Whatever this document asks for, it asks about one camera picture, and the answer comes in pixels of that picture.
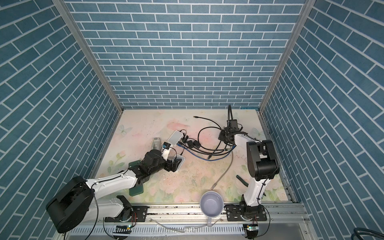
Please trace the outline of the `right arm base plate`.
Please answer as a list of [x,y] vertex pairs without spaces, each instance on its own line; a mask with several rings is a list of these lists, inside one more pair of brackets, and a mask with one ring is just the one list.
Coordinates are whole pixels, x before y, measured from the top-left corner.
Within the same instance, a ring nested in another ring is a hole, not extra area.
[[263,206],[249,207],[246,205],[225,205],[224,210],[226,212],[228,222],[240,222],[240,221],[266,221],[266,210]]

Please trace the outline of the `aluminium frame rail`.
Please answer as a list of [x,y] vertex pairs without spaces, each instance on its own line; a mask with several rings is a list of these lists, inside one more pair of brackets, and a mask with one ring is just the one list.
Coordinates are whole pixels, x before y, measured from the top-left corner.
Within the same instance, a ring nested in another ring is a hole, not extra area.
[[57,240],[160,240],[240,239],[316,240],[314,227],[302,204],[267,203],[267,220],[228,222],[223,209],[207,226],[199,204],[135,204],[148,206],[144,222],[106,223],[105,219],[81,223],[58,234]]

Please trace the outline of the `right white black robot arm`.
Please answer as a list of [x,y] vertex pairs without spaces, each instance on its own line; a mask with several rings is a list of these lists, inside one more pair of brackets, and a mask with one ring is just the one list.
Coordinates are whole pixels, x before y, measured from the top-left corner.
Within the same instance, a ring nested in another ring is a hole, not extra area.
[[219,140],[245,153],[251,179],[242,196],[241,206],[247,211],[255,209],[262,203],[268,183],[280,172],[273,142],[251,138],[234,119],[227,120],[227,126],[219,133]]

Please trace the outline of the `green handled pliers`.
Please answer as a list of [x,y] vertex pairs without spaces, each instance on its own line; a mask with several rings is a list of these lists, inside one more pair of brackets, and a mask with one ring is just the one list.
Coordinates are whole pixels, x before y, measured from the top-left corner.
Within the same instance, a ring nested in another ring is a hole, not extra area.
[[239,175],[236,175],[236,178],[246,187],[249,186],[249,184],[242,178],[240,177]]

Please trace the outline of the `black power adapter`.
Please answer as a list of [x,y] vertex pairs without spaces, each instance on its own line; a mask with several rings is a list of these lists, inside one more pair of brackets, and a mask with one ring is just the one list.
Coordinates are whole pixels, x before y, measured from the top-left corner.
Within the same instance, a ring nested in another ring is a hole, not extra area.
[[188,135],[185,135],[182,138],[182,143],[185,146],[185,148],[188,148],[188,149],[194,148],[195,147],[194,142],[195,142],[195,140],[191,139]]
[[196,149],[199,149],[201,147],[201,144],[198,140],[193,140],[193,146],[196,148]]

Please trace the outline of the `lavender mug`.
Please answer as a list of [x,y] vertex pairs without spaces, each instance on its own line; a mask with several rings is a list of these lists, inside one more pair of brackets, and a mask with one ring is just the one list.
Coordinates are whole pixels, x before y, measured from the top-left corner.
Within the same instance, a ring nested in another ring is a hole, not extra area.
[[213,225],[212,219],[220,216],[224,209],[224,200],[217,192],[208,191],[201,197],[200,209],[202,213],[208,218],[207,226],[211,227]]

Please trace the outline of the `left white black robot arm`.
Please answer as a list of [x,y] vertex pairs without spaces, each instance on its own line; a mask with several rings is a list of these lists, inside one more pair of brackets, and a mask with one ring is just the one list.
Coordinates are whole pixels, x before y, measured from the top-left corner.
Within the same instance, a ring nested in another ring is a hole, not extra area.
[[122,195],[112,200],[104,197],[124,189],[132,189],[146,183],[162,170],[177,172],[185,157],[176,155],[167,160],[159,150],[151,150],[144,159],[127,170],[97,179],[72,178],[46,205],[46,211],[58,233],[64,234],[83,222],[104,218],[118,222],[133,221],[134,210]]

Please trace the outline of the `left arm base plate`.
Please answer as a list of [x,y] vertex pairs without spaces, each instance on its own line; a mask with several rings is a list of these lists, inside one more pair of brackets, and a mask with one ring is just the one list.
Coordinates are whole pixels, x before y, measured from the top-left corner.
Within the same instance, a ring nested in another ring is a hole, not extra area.
[[105,218],[106,223],[132,223],[144,222],[147,217],[148,206],[133,206],[124,208],[116,217]]

